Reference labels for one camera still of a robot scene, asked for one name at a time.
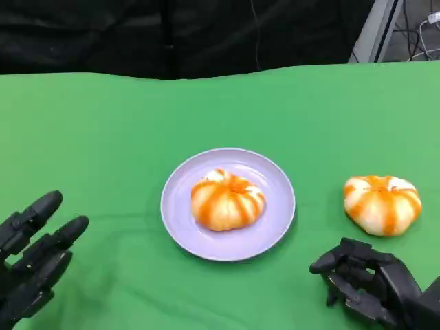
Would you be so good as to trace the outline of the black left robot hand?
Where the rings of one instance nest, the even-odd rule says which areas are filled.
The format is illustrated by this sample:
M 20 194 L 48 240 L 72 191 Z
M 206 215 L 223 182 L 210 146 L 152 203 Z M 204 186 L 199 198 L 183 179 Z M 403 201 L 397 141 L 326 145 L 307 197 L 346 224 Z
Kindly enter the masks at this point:
M 21 319 L 31 318 L 54 297 L 53 286 L 72 260 L 70 247 L 89 225 L 81 215 L 31 243 L 62 201 L 62 193 L 53 190 L 1 224 L 2 329 L 13 329 Z

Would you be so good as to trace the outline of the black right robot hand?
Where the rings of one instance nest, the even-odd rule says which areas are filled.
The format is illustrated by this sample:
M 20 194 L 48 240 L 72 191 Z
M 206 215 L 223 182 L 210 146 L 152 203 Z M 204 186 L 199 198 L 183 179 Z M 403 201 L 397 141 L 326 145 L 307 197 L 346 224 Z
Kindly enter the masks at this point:
M 340 301 L 366 323 L 386 329 L 416 329 L 410 301 L 422 291 L 402 260 L 372 245 L 341 238 L 314 261 L 309 271 L 327 284 L 328 307 Z

